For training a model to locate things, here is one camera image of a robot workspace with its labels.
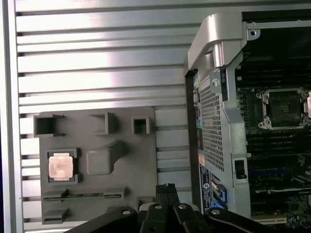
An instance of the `cpu socket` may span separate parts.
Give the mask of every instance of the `cpu socket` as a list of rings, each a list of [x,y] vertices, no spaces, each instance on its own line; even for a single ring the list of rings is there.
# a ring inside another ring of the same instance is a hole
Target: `cpu socket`
[[[300,129],[310,124],[304,108],[308,92],[301,88],[271,89],[259,92],[263,120],[258,124],[266,130]]]

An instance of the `circuit board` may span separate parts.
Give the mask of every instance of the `circuit board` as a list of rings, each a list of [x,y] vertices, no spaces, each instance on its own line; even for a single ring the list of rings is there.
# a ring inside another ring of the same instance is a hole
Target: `circuit board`
[[[276,73],[293,67],[242,63],[236,70],[238,109],[245,122],[252,216],[284,217],[276,229],[311,229],[310,86]]]

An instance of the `metal mesh grille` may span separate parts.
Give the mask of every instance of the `metal mesh grille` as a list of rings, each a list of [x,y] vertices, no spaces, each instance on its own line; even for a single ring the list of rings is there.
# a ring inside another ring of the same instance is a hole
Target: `metal mesh grille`
[[[207,161],[224,171],[219,96],[210,87],[200,92],[203,118],[203,146]]]

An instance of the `aluminum louvered wall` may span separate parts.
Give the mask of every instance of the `aluminum louvered wall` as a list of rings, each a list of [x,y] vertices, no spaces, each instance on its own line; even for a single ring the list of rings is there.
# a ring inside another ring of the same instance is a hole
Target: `aluminum louvered wall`
[[[158,182],[176,183],[181,200],[191,201],[183,61],[196,31],[216,12],[311,8],[297,1],[279,5],[289,2],[16,0],[21,163],[16,136],[14,146],[22,197],[15,195],[16,216],[23,211],[24,230],[78,224],[40,222],[39,144],[33,138],[32,116],[43,111],[154,107]]]

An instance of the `sticker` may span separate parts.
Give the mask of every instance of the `sticker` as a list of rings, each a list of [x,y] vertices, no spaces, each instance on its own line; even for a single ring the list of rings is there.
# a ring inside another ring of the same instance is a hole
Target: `sticker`
[[[205,166],[205,157],[203,154],[199,153],[199,163]]]
[[[203,214],[210,208],[210,185],[209,185],[209,172],[199,164],[200,172],[200,190],[201,190],[201,211]]]

